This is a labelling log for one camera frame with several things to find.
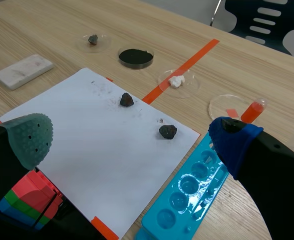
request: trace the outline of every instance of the glass petri dish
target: glass petri dish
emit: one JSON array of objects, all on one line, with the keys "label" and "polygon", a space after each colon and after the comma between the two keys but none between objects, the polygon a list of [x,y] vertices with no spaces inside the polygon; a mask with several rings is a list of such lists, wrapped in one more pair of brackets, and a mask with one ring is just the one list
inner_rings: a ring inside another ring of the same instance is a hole
[{"label": "glass petri dish", "polygon": [[[89,43],[88,39],[91,35],[97,35],[97,45],[92,45]],[[101,51],[106,50],[111,45],[111,37],[100,33],[97,31],[92,31],[92,33],[84,34],[76,39],[76,46],[79,50],[81,50],[84,53],[98,53]]]},{"label": "glass petri dish", "polygon": [[212,120],[218,117],[231,117],[241,120],[241,115],[249,105],[250,103],[241,97],[226,94],[211,99],[208,111]]},{"label": "glass petri dish", "polygon": [[[168,81],[171,76],[184,76],[185,82],[180,85],[178,88],[172,86],[167,87],[166,84],[161,84],[163,81]],[[189,98],[192,95],[196,94],[200,88],[200,81],[198,80],[197,75],[191,70],[168,70],[160,74],[158,77],[159,88],[166,94],[176,97],[176,98]]]},{"label": "glass petri dish", "polygon": [[118,51],[119,62],[130,69],[144,69],[153,62],[154,52],[151,48],[139,44],[130,44]]}]

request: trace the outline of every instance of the orange tape strip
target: orange tape strip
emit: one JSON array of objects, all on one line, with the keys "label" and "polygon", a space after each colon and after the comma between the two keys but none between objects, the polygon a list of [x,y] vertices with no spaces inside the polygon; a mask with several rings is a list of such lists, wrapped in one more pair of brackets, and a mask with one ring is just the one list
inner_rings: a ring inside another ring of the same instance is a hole
[{"label": "orange tape strip", "polygon": [[107,239],[107,240],[119,240],[119,237],[108,228],[99,218],[96,216],[91,220],[91,224]]},{"label": "orange tape strip", "polygon": [[205,54],[208,53],[215,45],[218,44],[218,40],[212,39],[207,43],[202,49],[200,49],[196,54],[194,54],[189,60],[182,64],[177,70],[170,74],[166,79],[164,79],[158,86],[156,86],[150,93],[147,94],[142,100],[150,104],[152,103],[160,94],[163,92],[161,89],[165,90],[170,86],[169,79],[174,76],[179,76],[184,74],[189,68],[191,68],[197,61],[200,60]]}]

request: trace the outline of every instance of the red block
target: red block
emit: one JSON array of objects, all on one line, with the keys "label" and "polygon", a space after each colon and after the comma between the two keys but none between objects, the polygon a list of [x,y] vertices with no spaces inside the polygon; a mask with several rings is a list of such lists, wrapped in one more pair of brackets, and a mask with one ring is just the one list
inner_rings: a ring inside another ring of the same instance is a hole
[{"label": "red block", "polygon": [[[12,188],[13,192],[18,198],[20,198],[20,200],[40,213],[45,209],[55,194],[52,188],[50,188],[43,180],[45,176],[42,175],[42,178],[41,175],[37,174],[35,171],[30,171]],[[58,211],[58,206],[62,203],[62,194],[58,190],[56,191],[58,195],[44,214],[49,219],[52,219],[55,216]]]}]

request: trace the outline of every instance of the white powder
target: white powder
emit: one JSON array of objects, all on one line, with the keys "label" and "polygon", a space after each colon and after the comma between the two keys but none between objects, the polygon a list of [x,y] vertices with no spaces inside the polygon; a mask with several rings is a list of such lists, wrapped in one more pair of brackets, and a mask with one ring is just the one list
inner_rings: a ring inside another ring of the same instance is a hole
[{"label": "white powder", "polygon": [[169,79],[169,83],[172,87],[177,89],[180,85],[183,85],[185,83],[185,77],[184,76],[173,76]]}]

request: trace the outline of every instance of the blue block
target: blue block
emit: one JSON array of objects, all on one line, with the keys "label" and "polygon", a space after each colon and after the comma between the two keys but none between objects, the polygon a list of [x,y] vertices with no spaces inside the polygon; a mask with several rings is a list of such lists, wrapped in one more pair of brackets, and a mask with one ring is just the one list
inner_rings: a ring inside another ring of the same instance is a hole
[{"label": "blue block", "polygon": [[142,218],[135,240],[191,240],[228,176],[206,134]]},{"label": "blue block", "polygon": [[[30,227],[35,222],[35,219],[12,207],[4,197],[0,201],[0,212]],[[43,226],[43,224],[38,222],[35,226],[35,229],[40,230]]]}]

